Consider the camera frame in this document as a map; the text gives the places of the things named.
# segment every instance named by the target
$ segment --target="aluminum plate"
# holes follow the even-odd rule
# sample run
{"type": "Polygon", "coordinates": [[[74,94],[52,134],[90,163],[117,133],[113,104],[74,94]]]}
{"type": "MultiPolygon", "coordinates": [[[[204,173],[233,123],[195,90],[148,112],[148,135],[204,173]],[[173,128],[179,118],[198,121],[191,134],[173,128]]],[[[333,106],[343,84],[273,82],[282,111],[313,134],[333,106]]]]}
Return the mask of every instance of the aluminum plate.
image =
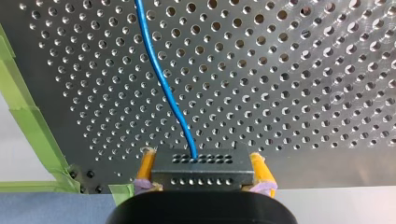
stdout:
{"type": "MultiPolygon", "coordinates": [[[[199,148],[260,151],[282,189],[396,185],[395,2],[145,7],[199,148]]],[[[186,146],[132,0],[7,0],[0,18],[67,161],[94,171],[89,191],[129,183],[143,146],[186,146]]]]}

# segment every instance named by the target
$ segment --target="yellow clip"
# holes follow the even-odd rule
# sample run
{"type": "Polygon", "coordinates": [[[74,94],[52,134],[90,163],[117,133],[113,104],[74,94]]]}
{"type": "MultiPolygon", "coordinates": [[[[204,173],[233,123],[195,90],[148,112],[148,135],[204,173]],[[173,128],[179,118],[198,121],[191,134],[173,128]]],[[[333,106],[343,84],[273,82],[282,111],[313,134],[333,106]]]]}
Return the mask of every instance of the yellow clip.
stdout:
{"type": "MultiPolygon", "coordinates": [[[[253,152],[250,154],[251,164],[253,165],[255,183],[260,183],[263,181],[270,181],[276,183],[274,176],[271,174],[270,169],[265,164],[265,158],[263,158],[258,152],[253,152]]],[[[271,189],[271,198],[275,197],[275,189],[271,189]]]]}
{"type": "Polygon", "coordinates": [[[139,172],[137,173],[136,179],[150,180],[151,168],[152,168],[152,164],[154,163],[154,159],[155,159],[155,149],[150,147],[143,156],[142,164],[140,165],[140,169],[139,172]]]}

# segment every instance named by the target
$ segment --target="blue cable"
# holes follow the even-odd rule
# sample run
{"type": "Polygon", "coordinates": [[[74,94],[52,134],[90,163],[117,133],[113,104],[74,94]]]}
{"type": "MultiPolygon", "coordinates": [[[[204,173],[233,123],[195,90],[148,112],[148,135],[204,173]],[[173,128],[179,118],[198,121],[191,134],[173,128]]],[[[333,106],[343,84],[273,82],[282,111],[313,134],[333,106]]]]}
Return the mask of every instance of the blue cable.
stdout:
{"type": "Polygon", "coordinates": [[[194,139],[192,138],[191,132],[189,130],[189,126],[186,120],[184,119],[183,114],[178,109],[177,103],[172,95],[168,82],[166,81],[166,78],[163,76],[163,70],[161,69],[160,63],[157,60],[154,47],[152,47],[150,34],[149,34],[149,26],[146,20],[145,9],[143,7],[143,1],[134,0],[134,3],[136,4],[137,18],[139,20],[140,30],[142,32],[143,41],[145,43],[146,51],[148,52],[149,60],[151,61],[151,64],[154,68],[154,72],[161,83],[161,87],[163,88],[163,92],[165,93],[166,100],[168,101],[169,105],[172,108],[172,111],[174,112],[178,122],[180,123],[181,129],[183,129],[184,135],[186,136],[187,139],[187,143],[189,144],[191,157],[193,159],[196,159],[198,157],[197,148],[195,147],[194,139]]]}

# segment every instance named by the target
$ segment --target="blue surface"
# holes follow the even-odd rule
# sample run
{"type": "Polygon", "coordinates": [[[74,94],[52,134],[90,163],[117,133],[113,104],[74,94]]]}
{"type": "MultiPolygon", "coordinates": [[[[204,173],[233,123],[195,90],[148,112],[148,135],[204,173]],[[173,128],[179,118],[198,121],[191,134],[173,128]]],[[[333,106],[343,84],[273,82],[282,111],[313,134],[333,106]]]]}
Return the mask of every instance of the blue surface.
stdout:
{"type": "Polygon", "coordinates": [[[155,53],[154,47],[152,47],[151,35],[149,34],[149,26],[146,20],[146,12],[143,6],[143,1],[135,0],[134,2],[136,4],[137,18],[139,20],[140,30],[142,32],[142,37],[145,43],[146,51],[148,52],[149,60],[151,61],[155,75],[157,75],[157,78],[161,83],[161,87],[163,88],[163,93],[165,94],[166,100],[168,101],[172,111],[174,112],[178,122],[180,123],[181,129],[183,129],[183,133],[186,137],[187,143],[189,144],[191,157],[196,159],[198,157],[197,149],[194,139],[192,138],[191,132],[189,130],[189,126],[184,119],[183,114],[178,109],[177,103],[171,92],[168,82],[163,75],[163,69],[158,62],[157,54],[155,53]]]}
{"type": "Polygon", "coordinates": [[[0,193],[0,223],[106,223],[116,207],[111,194],[0,193]]]}

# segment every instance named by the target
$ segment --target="green tape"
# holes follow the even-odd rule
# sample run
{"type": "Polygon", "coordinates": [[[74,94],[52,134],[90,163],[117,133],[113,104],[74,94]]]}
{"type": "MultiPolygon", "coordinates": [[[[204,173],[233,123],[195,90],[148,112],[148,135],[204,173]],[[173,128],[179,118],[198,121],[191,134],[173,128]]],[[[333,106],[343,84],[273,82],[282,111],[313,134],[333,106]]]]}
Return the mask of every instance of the green tape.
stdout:
{"type": "Polygon", "coordinates": [[[134,196],[134,185],[109,185],[116,206],[134,196]]]}
{"type": "Polygon", "coordinates": [[[13,57],[14,52],[0,25],[0,91],[35,154],[56,181],[0,182],[0,191],[79,192],[79,183],[68,174],[66,159],[35,105],[13,57]]]}

